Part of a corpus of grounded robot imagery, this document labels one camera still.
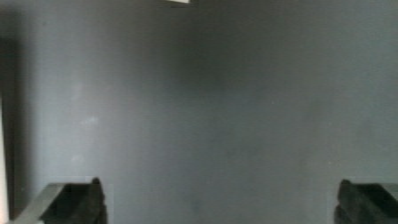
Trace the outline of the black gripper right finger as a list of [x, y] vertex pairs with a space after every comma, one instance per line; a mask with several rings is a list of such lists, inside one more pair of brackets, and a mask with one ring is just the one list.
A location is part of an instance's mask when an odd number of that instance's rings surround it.
[[341, 181], [334, 224], [398, 224], [398, 184]]

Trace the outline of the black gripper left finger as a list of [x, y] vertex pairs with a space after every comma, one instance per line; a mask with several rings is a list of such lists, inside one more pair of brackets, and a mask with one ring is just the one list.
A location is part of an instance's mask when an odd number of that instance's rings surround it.
[[52, 183], [11, 224], [109, 224], [100, 179], [89, 183]]

